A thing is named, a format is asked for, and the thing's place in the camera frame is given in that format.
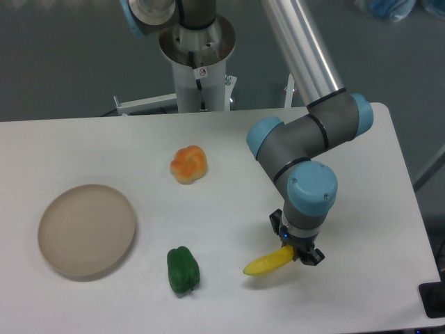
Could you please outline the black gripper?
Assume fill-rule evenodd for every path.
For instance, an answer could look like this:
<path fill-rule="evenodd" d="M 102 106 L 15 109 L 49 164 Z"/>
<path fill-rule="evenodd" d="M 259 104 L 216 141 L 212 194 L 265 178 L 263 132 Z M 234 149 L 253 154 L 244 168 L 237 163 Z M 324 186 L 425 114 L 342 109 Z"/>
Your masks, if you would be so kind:
<path fill-rule="evenodd" d="M 317 266 L 325 259 L 321 250 L 315 247 L 315 240 L 320 227 L 303 230 L 290 223 L 282 223 L 282 210 L 276 209 L 269 215 L 270 224 L 275 234 L 280 234 L 282 247 L 290 245 L 294 252 L 293 260 L 300 260 L 303 265 Z"/>

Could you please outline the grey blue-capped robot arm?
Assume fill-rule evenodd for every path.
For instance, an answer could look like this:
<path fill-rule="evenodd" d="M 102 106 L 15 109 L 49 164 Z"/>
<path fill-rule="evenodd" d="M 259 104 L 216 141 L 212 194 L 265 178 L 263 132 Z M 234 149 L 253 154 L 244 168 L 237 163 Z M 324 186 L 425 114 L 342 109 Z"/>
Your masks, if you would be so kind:
<path fill-rule="evenodd" d="M 123 1 L 121 6 L 134 33 L 159 33 L 161 51 L 172 64 L 179 112 L 221 111 L 228 105 L 225 61 L 236 37 L 215 1 Z M 270 215 L 282 242 L 278 260 L 315 266 L 324 254 L 314 242 L 338 189 L 334 172 L 315 157 L 368 131 L 373 109 L 344 88 L 305 1 L 263 1 L 262 7 L 307 114 L 289 123 L 264 118 L 249 130 L 246 142 L 284 199 L 283 208 Z"/>

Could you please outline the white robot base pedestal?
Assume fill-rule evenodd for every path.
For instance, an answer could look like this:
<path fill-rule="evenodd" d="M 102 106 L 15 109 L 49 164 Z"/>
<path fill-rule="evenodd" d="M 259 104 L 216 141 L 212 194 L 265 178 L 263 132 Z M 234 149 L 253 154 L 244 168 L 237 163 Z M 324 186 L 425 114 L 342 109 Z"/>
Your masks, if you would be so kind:
<path fill-rule="evenodd" d="M 224 111 L 226 62 L 236 44 L 230 22 L 217 15 L 202 30 L 176 24 L 160 32 L 159 44 L 172 66 L 178 112 Z"/>

